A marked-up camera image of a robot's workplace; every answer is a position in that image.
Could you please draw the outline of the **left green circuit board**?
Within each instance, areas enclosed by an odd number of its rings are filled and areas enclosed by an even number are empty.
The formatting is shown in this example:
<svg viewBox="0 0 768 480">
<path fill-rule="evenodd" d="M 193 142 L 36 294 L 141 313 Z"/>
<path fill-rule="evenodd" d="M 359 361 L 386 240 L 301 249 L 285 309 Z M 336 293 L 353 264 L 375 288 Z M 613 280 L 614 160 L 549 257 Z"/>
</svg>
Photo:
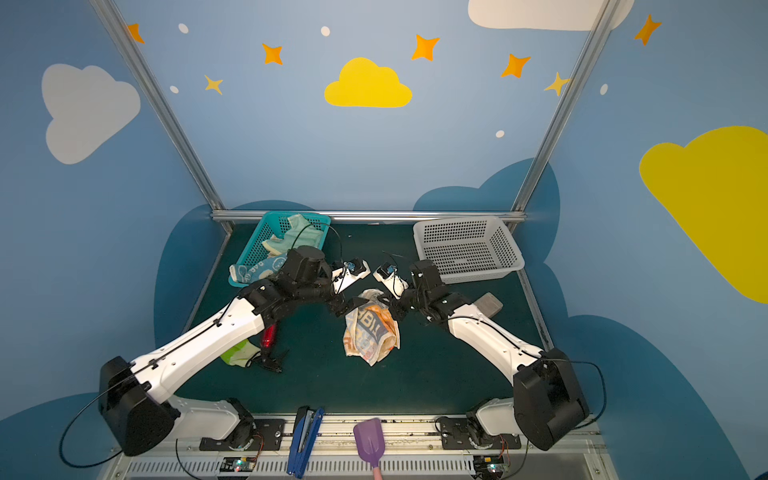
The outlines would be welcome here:
<svg viewBox="0 0 768 480">
<path fill-rule="evenodd" d="M 225 457 L 219 468 L 220 473 L 250 473 L 257 464 L 255 457 Z"/>
</svg>

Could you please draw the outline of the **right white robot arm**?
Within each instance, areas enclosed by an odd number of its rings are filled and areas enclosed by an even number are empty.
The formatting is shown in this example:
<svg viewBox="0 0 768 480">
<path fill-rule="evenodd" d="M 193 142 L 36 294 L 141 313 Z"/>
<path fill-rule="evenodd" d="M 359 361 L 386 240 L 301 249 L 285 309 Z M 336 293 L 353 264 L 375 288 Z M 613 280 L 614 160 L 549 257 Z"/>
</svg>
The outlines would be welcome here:
<svg viewBox="0 0 768 480">
<path fill-rule="evenodd" d="M 571 359 L 557 348 L 545 351 L 497 324 L 464 295 L 451 290 L 429 260 L 410 266 L 411 280 L 392 267 L 379 280 L 389 291 L 397 319 L 410 310 L 471 346 L 512 386 L 509 398 L 489 399 L 467 413 L 468 435 L 478 448 L 494 438 L 520 434 L 547 451 L 590 415 Z"/>
</svg>

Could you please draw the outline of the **grey plastic basket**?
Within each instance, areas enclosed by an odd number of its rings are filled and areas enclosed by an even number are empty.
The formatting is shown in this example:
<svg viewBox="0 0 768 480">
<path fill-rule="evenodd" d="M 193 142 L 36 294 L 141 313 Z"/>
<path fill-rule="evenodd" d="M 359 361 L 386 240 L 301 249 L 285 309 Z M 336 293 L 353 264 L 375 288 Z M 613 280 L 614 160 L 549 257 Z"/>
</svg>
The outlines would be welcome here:
<svg viewBox="0 0 768 480">
<path fill-rule="evenodd" d="M 413 226 L 421 260 L 431 261 L 446 284 L 496 280 L 522 270 L 525 260 L 498 217 L 457 217 Z"/>
</svg>

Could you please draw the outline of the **blue stapler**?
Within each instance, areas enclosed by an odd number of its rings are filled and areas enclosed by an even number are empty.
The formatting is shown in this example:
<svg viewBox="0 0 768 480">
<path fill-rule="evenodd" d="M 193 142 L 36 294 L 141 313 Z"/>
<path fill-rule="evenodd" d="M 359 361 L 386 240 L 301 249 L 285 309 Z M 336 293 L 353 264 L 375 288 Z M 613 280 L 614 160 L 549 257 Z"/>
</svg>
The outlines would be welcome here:
<svg viewBox="0 0 768 480">
<path fill-rule="evenodd" d="M 322 407 L 311 409 L 309 406 L 302 406 L 297 410 L 286 466 L 288 475 L 296 479 L 304 477 L 324 415 L 325 410 Z"/>
</svg>

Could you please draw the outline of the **red handled tool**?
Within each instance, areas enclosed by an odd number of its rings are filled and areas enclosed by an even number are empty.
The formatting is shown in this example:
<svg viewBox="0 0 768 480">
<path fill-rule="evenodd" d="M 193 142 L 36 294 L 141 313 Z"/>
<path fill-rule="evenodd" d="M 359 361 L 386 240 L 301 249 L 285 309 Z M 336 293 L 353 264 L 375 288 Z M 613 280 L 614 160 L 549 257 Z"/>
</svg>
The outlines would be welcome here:
<svg viewBox="0 0 768 480">
<path fill-rule="evenodd" d="M 271 350 L 273 348 L 275 344 L 276 333 L 277 333 L 276 324 L 271 325 L 264 330 L 260 340 L 260 348 L 262 350 Z"/>
</svg>

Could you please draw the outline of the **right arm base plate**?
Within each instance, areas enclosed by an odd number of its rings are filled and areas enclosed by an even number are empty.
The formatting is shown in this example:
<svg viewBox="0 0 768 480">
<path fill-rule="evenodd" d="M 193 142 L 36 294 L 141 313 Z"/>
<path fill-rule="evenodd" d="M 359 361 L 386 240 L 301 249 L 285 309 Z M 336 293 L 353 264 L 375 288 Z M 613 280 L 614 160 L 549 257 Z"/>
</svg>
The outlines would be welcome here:
<svg viewBox="0 0 768 480">
<path fill-rule="evenodd" d="M 444 450 L 519 450 L 522 442 L 518 435 L 491 436 L 480 424 L 466 417 L 438 417 L 435 422 Z"/>
</svg>

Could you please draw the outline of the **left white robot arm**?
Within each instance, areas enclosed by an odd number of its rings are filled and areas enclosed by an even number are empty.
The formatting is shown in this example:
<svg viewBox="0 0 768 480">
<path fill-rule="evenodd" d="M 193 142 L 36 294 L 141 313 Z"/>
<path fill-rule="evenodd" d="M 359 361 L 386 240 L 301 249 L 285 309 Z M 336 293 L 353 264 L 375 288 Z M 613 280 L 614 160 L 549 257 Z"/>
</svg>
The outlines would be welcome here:
<svg viewBox="0 0 768 480">
<path fill-rule="evenodd" d="M 127 456 L 144 454 L 167 439 L 210 438 L 248 443 L 252 419 L 233 399 L 182 399 L 176 391 L 197 372 L 243 340 L 323 303 L 336 316 L 354 304 L 343 292 L 371 269 L 354 259 L 332 269 L 310 246 L 292 249 L 275 274 L 241 289 L 219 312 L 156 350 L 127 361 L 120 356 L 100 371 L 98 410 Z"/>
</svg>

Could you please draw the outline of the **green circuit board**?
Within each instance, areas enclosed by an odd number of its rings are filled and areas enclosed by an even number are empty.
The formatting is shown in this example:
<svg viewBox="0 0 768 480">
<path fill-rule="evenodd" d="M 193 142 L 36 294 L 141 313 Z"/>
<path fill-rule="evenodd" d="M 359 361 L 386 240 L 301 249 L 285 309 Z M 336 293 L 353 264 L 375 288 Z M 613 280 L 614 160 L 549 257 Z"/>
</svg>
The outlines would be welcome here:
<svg viewBox="0 0 768 480">
<path fill-rule="evenodd" d="M 501 457 L 474 456 L 473 479 L 499 480 L 507 472 L 507 465 Z"/>
<path fill-rule="evenodd" d="M 220 473 L 250 473 L 257 464 L 255 457 L 225 457 L 219 468 Z"/>
</svg>

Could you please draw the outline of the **orange striped rabbit towel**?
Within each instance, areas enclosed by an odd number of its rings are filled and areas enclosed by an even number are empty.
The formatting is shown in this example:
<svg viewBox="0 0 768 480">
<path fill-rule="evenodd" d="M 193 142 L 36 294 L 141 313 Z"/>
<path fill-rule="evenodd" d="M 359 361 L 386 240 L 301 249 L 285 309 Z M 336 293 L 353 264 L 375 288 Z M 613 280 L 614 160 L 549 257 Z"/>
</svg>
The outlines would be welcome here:
<svg viewBox="0 0 768 480">
<path fill-rule="evenodd" d="M 363 300 L 364 303 L 345 315 L 345 354 L 360 357 L 369 366 L 374 366 L 392 350 L 401 347 L 398 322 L 383 298 L 384 292 L 381 290 L 364 290 L 356 297 L 356 300 Z"/>
</svg>

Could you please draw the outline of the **grey sponge block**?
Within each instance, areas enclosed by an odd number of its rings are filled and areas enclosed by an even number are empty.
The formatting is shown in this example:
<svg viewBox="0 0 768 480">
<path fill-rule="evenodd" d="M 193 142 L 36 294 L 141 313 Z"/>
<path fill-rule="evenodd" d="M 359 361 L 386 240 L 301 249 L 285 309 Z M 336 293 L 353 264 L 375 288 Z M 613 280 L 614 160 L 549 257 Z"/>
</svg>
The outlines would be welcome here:
<svg viewBox="0 0 768 480">
<path fill-rule="evenodd" d="M 503 303 L 491 292 L 487 292 L 475 300 L 474 305 L 488 318 L 493 318 L 503 309 Z"/>
</svg>

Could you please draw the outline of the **right green circuit board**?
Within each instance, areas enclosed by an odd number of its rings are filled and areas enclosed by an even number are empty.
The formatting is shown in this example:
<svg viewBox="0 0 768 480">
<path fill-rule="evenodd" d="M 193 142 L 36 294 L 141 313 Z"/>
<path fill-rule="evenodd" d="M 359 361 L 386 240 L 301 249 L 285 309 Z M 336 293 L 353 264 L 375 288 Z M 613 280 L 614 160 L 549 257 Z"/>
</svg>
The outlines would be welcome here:
<svg viewBox="0 0 768 480">
<path fill-rule="evenodd" d="M 507 465 L 501 457 L 474 456 L 473 479 L 499 480 L 507 472 Z"/>
</svg>

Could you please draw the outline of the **purple plastic scoop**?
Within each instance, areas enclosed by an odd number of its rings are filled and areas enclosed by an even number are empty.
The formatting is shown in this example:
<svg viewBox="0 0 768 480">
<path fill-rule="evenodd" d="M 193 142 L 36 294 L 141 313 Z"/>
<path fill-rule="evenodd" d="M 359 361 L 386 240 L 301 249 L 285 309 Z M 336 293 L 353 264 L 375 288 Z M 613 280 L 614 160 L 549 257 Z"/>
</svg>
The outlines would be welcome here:
<svg viewBox="0 0 768 480">
<path fill-rule="evenodd" d="M 381 419 L 371 418 L 360 422 L 354 426 L 353 433 L 360 459 L 370 465 L 374 480 L 382 480 L 380 460 L 386 444 Z"/>
</svg>

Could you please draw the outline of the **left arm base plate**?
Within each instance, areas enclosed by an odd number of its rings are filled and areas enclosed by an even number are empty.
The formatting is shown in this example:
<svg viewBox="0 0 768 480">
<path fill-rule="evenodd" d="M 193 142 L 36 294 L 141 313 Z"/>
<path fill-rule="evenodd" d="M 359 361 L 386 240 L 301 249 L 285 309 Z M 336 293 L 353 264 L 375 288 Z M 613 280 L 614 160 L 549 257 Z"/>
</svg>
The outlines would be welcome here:
<svg viewBox="0 0 768 480">
<path fill-rule="evenodd" d="M 204 437 L 200 451 L 278 451 L 282 444 L 286 422 L 275 418 L 241 421 L 224 439 Z"/>
</svg>

